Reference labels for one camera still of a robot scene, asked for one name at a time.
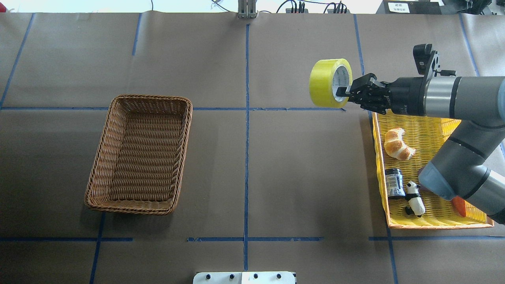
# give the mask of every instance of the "blue tape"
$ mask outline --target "blue tape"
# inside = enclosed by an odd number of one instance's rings
[[[343,108],[249,108],[251,111],[346,111]]]
[[[245,108],[193,108],[194,111],[245,111]]]
[[[0,238],[0,242],[96,242],[97,238]],[[102,238],[102,242],[132,242],[133,238]]]
[[[393,271],[393,281],[394,284],[398,284],[398,273],[396,273],[396,261],[394,259],[394,250],[393,250],[393,239],[391,237],[391,230],[386,225],[387,232],[387,242],[389,245],[389,259],[391,260],[391,270]]]
[[[465,24],[463,22],[463,16],[458,14],[460,17],[461,30],[463,31],[463,38],[465,39],[465,44],[467,46],[468,54],[470,55],[470,59],[472,60],[472,65],[474,66],[475,75],[480,76],[479,69],[477,68],[477,64],[475,64],[475,59],[473,56],[472,49],[470,48],[470,43],[468,42],[467,31],[465,29]]]
[[[105,223],[105,212],[102,212],[102,217],[100,219],[100,229],[98,230],[98,238],[96,240],[95,256],[93,258],[93,266],[91,268],[91,276],[89,277],[89,284],[93,284],[94,275],[96,272],[96,264],[98,262],[98,254],[100,253],[100,243],[102,242],[102,233],[104,231]]]
[[[245,26],[245,179],[244,179],[244,271],[249,269],[249,24]]]
[[[106,111],[108,107],[5,107],[2,110],[6,111]]]
[[[32,13],[32,16],[30,18],[30,22],[28,23],[28,27],[26,28],[25,36],[23,37],[23,41],[21,42],[21,46],[19,47],[18,54],[16,55],[16,59],[14,61],[14,65],[12,66],[11,74],[9,75],[9,79],[7,79],[7,84],[5,85],[4,94],[2,95],[2,98],[0,99],[0,109],[2,109],[2,106],[4,105],[4,101],[7,96],[7,92],[9,91],[9,86],[11,85],[12,78],[14,77],[14,72],[16,71],[16,67],[18,66],[19,58],[21,57],[21,53],[23,52],[23,48],[25,47],[26,38],[28,37],[28,34],[30,33],[30,29],[31,29],[31,25],[33,23],[34,17],[35,17],[35,14]]]
[[[135,41],[133,42],[133,50],[131,52],[132,56],[135,56],[135,52],[137,51],[137,41],[138,41],[138,32],[140,30],[140,20],[142,19],[142,13],[138,14],[138,21],[137,21],[137,31],[135,32]]]
[[[485,240],[485,241],[503,241],[505,240],[505,235],[434,235],[434,236],[371,236],[368,238],[369,241],[475,241],[475,240]]]
[[[0,242],[96,242],[96,238],[0,238]]]
[[[319,242],[324,238],[321,236],[289,236],[289,237],[249,237],[248,240],[251,242]]]
[[[132,242],[133,238],[102,238],[102,242]]]
[[[210,238],[187,238],[190,243],[193,242],[243,242],[244,238],[238,237],[210,237]]]
[[[361,41],[360,41],[360,31],[358,29],[358,18],[356,14],[354,16],[354,29],[356,30],[356,41],[358,43],[358,54],[360,55],[360,64],[361,64],[361,75],[365,75],[365,63],[363,63],[363,53],[361,52]]]

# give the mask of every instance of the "white label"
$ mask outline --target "white label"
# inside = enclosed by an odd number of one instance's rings
[[[394,13],[410,13],[407,3],[388,3],[389,11]]]
[[[391,174],[386,176],[386,186],[390,190],[395,190],[399,188],[399,175],[397,174]]]

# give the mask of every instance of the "wicker basket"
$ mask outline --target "wicker basket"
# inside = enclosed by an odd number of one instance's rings
[[[430,118],[419,116],[373,114],[374,141],[377,163],[377,177],[382,198],[382,206],[386,212],[387,224],[391,228],[402,229],[463,229],[493,227],[493,221],[486,214],[466,202],[467,216],[462,217],[446,201],[432,192],[421,192],[426,213],[421,218],[405,213],[408,202],[403,199],[389,200],[386,192],[384,170],[399,168],[403,181],[418,181],[418,170],[425,166],[438,152],[445,140],[459,125],[459,120],[446,118]],[[394,127],[405,130],[403,136],[407,145],[416,148],[416,154],[408,161],[399,161],[385,154],[383,138],[386,132]]]
[[[165,215],[177,206],[191,124],[181,97],[124,94],[109,107],[84,202],[98,211]]]

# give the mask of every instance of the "yellow tape roll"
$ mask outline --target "yellow tape roll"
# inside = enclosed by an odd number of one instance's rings
[[[318,107],[341,108],[348,97],[335,96],[338,87],[352,84],[352,71],[345,59],[319,60],[312,68],[309,91]]]

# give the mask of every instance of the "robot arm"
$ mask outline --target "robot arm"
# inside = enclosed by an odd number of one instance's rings
[[[505,77],[456,77],[441,70],[431,44],[414,47],[418,73],[379,82],[370,73],[337,90],[361,108],[385,114],[461,119],[461,124],[419,175],[421,184],[446,200],[466,199],[505,223],[505,178],[482,164],[505,138]]]

